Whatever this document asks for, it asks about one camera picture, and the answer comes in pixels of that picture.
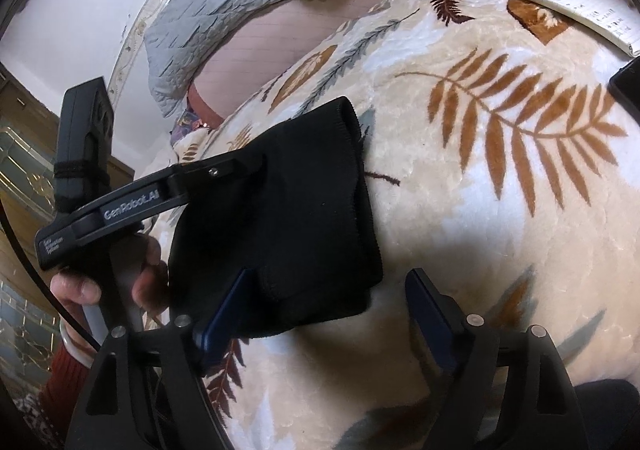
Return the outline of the red sweater left forearm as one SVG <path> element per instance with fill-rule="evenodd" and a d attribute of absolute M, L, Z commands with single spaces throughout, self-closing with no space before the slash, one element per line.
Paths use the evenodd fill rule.
<path fill-rule="evenodd" d="M 77 401 L 96 355 L 82 340 L 78 342 L 76 332 L 64 320 L 60 323 L 60 332 L 62 342 L 54 353 L 50 378 L 38 396 L 46 435 L 52 438 L 51 446 L 58 449 L 64 447 Z"/>

